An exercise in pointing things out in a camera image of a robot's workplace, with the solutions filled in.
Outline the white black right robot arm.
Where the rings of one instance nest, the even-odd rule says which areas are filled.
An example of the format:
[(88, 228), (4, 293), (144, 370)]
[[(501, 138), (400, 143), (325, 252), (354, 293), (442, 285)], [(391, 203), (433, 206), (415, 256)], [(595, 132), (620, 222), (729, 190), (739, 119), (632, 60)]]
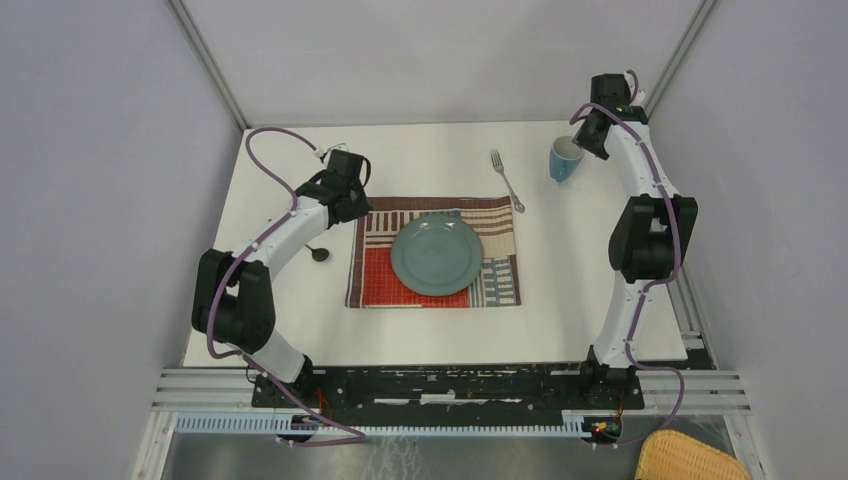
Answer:
[(698, 215), (696, 199), (681, 195), (661, 166), (647, 114), (635, 103), (635, 81), (632, 71), (594, 76), (589, 102), (570, 120), (579, 126), (574, 144), (612, 161), (627, 196), (608, 243), (612, 298), (577, 382), (580, 400), (591, 408), (631, 389), (648, 310), (678, 276)]

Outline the black spoon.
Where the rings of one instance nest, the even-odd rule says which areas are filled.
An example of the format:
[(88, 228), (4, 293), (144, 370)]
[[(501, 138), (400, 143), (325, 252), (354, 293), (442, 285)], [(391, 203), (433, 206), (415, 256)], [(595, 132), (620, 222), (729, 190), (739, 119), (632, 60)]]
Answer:
[(310, 252), (312, 260), (315, 262), (325, 262), (331, 256), (330, 252), (326, 248), (314, 248), (309, 245), (307, 245), (306, 248)]

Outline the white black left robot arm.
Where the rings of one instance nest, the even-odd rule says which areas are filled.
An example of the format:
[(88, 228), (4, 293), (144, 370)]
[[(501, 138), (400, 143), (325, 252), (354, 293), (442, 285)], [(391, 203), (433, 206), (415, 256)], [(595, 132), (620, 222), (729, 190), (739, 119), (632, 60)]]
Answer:
[(276, 392), (291, 406), (307, 404), (314, 379), (303, 370), (308, 357), (279, 332), (273, 280), (294, 256), (337, 224), (358, 220), (371, 210), (365, 186), (370, 161), (331, 149), (324, 169), (293, 190), (285, 213), (257, 237), (230, 251), (207, 250), (199, 260), (191, 324), (210, 345), (231, 346), (277, 380)]

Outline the yellow woven basket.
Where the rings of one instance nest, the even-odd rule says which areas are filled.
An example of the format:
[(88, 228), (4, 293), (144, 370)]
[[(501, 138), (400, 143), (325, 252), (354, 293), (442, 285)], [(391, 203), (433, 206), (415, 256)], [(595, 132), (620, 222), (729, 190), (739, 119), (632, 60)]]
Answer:
[(634, 478), (752, 479), (734, 457), (676, 430), (658, 430), (647, 437)]

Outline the blue ceramic mug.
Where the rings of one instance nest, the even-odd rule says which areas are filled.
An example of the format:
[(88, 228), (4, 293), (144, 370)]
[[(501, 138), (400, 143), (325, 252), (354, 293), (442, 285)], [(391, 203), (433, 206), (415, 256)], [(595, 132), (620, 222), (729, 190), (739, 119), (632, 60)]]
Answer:
[(572, 136), (556, 138), (549, 153), (550, 177), (557, 183), (565, 182), (576, 171), (583, 157), (584, 150)]

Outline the teal ceramic plate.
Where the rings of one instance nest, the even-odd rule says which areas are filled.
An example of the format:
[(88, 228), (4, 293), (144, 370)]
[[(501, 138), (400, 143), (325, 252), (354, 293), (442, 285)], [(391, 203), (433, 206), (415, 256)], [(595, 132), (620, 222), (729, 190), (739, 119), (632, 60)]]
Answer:
[(480, 236), (459, 217), (429, 213), (399, 230), (390, 249), (399, 281), (428, 297), (449, 296), (469, 287), (482, 271)]

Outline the striped patchwork placemat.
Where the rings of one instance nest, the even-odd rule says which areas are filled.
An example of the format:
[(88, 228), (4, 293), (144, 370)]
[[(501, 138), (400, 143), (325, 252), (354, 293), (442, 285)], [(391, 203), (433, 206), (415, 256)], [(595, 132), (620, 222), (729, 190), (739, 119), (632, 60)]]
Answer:
[[(354, 223), (345, 297), (348, 308), (493, 308), (522, 303), (512, 201), (508, 196), (375, 197), (372, 210)], [(474, 282), (447, 296), (415, 293), (398, 279), (391, 244), (401, 228), (428, 214), (443, 213), (469, 224), (480, 236), (482, 270)]]

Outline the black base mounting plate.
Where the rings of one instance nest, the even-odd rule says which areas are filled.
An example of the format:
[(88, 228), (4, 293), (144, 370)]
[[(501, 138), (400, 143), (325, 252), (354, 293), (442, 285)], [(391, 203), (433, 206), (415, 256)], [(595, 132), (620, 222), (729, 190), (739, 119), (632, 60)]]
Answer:
[(288, 388), (350, 427), (555, 426), (565, 411), (645, 406), (634, 368), (578, 363), (316, 366)]

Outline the ornate silver fork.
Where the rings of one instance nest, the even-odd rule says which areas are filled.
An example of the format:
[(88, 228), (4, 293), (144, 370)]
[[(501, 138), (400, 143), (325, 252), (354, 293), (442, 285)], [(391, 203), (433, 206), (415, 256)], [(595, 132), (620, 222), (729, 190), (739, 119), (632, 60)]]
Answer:
[(489, 154), (493, 170), (501, 177), (509, 192), (509, 197), (512, 202), (513, 209), (519, 214), (524, 213), (526, 207), (521, 202), (520, 198), (513, 189), (508, 177), (506, 176), (500, 152), (496, 148), (494, 148), (490, 150)]

